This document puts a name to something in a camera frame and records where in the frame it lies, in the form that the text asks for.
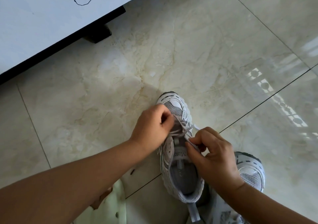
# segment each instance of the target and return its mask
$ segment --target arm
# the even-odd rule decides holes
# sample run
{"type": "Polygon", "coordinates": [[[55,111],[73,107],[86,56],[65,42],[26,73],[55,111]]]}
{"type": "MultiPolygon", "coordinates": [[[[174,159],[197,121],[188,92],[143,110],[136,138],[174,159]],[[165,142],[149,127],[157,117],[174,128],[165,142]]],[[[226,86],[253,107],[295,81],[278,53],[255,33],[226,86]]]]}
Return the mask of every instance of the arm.
{"type": "Polygon", "coordinates": [[[203,157],[187,144],[188,155],[200,175],[251,224],[315,223],[245,183],[237,169],[232,145],[215,130],[206,127],[189,140],[200,145],[200,149],[204,145],[210,152],[203,157]]]}
{"type": "Polygon", "coordinates": [[[2,188],[0,223],[70,224],[159,147],[173,125],[174,117],[164,105],[153,106],[141,114],[128,141],[2,188]]]}

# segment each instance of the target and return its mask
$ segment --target light green fabric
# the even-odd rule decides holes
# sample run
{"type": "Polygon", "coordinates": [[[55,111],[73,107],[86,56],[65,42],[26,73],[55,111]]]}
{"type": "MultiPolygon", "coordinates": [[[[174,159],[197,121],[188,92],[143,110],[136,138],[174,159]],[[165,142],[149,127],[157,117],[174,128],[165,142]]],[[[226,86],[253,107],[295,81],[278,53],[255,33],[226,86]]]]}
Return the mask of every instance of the light green fabric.
{"type": "Polygon", "coordinates": [[[88,207],[74,224],[126,224],[126,200],[124,187],[118,180],[113,191],[103,200],[97,210],[88,207]]]}

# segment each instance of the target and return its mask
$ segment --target white sneaker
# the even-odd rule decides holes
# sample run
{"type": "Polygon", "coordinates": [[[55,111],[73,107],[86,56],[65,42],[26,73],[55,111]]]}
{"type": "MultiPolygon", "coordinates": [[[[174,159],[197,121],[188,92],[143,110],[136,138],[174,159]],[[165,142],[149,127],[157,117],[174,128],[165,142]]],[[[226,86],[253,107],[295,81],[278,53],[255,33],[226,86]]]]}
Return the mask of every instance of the white sneaker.
{"type": "MultiPolygon", "coordinates": [[[[235,152],[236,165],[242,179],[263,192],[265,172],[259,159],[248,153],[235,152]]],[[[214,190],[210,189],[212,198],[207,206],[199,208],[202,219],[208,224],[243,224],[248,223],[233,210],[214,190]]]]}
{"type": "Polygon", "coordinates": [[[187,104],[177,93],[163,93],[157,104],[164,104],[175,116],[175,125],[159,147],[163,183],[168,193],[188,204],[192,222],[200,220],[195,202],[200,198],[204,180],[188,157],[185,142],[192,137],[192,118],[187,104]]]}

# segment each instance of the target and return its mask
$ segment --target forearm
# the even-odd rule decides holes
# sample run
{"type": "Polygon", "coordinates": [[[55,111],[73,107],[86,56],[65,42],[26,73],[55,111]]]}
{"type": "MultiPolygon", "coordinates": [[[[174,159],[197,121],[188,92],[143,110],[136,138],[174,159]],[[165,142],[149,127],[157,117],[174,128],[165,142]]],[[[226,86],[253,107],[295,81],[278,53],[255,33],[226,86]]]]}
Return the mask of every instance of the forearm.
{"type": "Polygon", "coordinates": [[[0,190],[0,223],[71,223],[151,150],[124,142],[0,190]]]}
{"type": "Polygon", "coordinates": [[[221,192],[220,196],[251,224],[315,223],[279,204],[248,184],[244,184],[232,193],[221,192]]]}

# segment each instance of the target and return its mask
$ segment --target hand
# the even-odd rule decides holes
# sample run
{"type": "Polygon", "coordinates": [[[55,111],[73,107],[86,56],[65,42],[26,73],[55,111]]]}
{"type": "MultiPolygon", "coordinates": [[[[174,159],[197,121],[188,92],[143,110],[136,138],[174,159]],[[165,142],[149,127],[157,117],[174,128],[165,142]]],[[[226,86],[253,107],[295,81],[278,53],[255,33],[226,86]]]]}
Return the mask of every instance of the hand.
{"type": "Polygon", "coordinates": [[[152,152],[164,142],[174,123],[175,118],[165,105],[151,106],[138,118],[129,140],[152,152]]]}
{"type": "Polygon", "coordinates": [[[186,143],[188,156],[197,167],[200,176],[218,193],[235,191],[244,185],[236,166],[232,145],[210,127],[190,138],[195,145],[204,144],[209,153],[204,157],[192,145],[186,143]]]}

